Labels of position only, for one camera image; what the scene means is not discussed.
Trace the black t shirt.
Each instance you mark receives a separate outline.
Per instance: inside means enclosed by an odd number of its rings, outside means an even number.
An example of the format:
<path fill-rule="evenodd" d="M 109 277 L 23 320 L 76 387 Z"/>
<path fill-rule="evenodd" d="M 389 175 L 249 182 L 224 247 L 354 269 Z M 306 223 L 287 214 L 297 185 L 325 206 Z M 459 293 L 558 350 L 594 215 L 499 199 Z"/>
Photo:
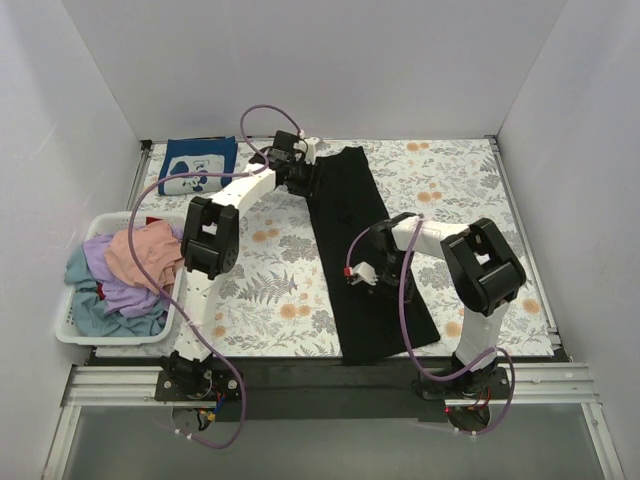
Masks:
<path fill-rule="evenodd" d="M 344 268 L 362 261 L 381 269 L 385 257 L 357 236 L 389 214 L 361 147 L 345 147 L 318 160 L 319 179 L 307 200 L 311 225 L 327 282 L 343 362 L 373 363 L 406 350 L 398 291 L 351 285 Z"/>

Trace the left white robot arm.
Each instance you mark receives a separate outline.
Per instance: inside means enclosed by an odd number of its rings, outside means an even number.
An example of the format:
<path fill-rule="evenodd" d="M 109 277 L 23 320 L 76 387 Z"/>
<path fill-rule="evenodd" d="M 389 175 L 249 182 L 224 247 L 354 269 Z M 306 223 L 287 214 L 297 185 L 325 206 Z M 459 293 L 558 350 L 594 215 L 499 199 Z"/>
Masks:
<path fill-rule="evenodd" d="M 179 293 L 184 304 L 175 309 L 183 318 L 179 339 L 161 366 L 172 385 L 193 400 L 208 397 L 227 381 L 238 386 L 235 375 L 217 376 L 206 365 L 213 355 L 202 324 L 215 306 L 222 278 L 240 253 L 240 220 L 261 199 L 279 186 L 309 198 L 321 168 L 316 157 L 321 140 L 303 132 L 278 131 L 270 147 L 256 152 L 244 171 L 221 191 L 196 197 L 188 205 L 181 252 L 184 277 Z"/>

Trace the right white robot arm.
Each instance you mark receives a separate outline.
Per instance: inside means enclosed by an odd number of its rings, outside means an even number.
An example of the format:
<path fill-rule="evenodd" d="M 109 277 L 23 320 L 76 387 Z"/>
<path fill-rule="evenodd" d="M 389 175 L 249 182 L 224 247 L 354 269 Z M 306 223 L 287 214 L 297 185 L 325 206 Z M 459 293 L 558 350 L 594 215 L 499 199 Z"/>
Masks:
<path fill-rule="evenodd" d="M 344 274 L 352 284 L 364 282 L 369 291 L 388 291 L 399 309 L 400 327 L 407 353 L 419 364 L 410 346 L 407 309 L 413 299 L 409 269 L 415 254 L 446 263 L 459 300 L 464 305 L 461 336 L 451 366 L 438 373 L 419 367 L 418 387 L 429 394 L 475 397 L 489 390 L 497 375 L 499 334 L 504 316 L 526 273 L 496 224 L 482 218 L 472 224 L 426 221 L 403 213 L 368 228 L 364 234 L 382 254 L 374 267 L 362 261 L 348 265 Z"/>

